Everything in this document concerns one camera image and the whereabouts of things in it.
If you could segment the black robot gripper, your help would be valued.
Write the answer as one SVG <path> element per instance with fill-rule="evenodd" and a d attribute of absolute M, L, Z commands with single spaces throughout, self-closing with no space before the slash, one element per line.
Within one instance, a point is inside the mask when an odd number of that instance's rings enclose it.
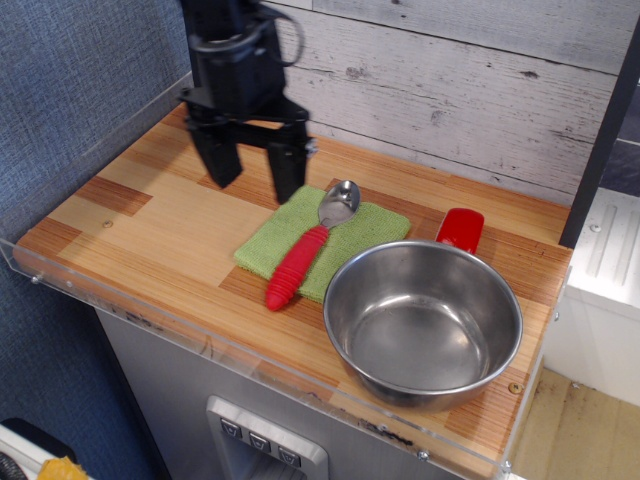
<path fill-rule="evenodd" d="M 267 151 L 276 200 L 286 203 L 305 184 L 316 143 L 309 113 L 285 95 L 284 69 L 295 64 L 275 29 L 245 29 L 215 38 L 188 35 L 194 86 L 182 92 L 193 143 L 213 182 L 226 188 L 242 173 L 237 146 Z"/>

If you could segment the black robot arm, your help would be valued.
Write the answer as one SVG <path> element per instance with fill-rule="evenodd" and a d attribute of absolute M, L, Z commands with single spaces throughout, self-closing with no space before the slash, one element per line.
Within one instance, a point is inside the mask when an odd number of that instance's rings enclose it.
<path fill-rule="evenodd" d="M 225 188 L 242 172 L 238 147 L 266 151 L 276 199 L 286 203 L 305 183 L 315 141 L 309 113 L 285 95 L 276 22 L 286 14 L 259 1 L 181 4 L 194 80 L 183 90 L 186 124 L 214 183 Z"/>

